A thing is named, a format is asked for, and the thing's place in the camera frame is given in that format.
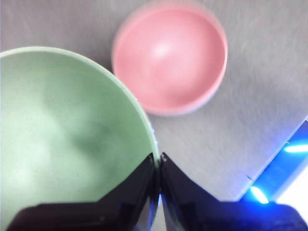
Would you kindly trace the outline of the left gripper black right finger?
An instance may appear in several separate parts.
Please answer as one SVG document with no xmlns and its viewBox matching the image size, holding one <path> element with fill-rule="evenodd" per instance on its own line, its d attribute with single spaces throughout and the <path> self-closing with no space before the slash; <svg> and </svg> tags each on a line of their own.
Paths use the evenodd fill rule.
<svg viewBox="0 0 308 231">
<path fill-rule="evenodd" d="M 218 200 L 191 180 L 166 154 L 160 157 L 160 183 L 168 231 L 209 231 L 206 212 Z"/>
</svg>

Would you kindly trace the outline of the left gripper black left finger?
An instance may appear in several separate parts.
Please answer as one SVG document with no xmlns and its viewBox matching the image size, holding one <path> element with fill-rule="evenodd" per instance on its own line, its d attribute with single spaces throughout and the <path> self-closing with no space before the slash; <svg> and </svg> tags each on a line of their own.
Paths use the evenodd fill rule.
<svg viewBox="0 0 308 231">
<path fill-rule="evenodd" d="M 101 198 L 102 231 L 149 231 L 158 207 L 159 180 L 150 153 L 118 186 Z"/>
</svg>

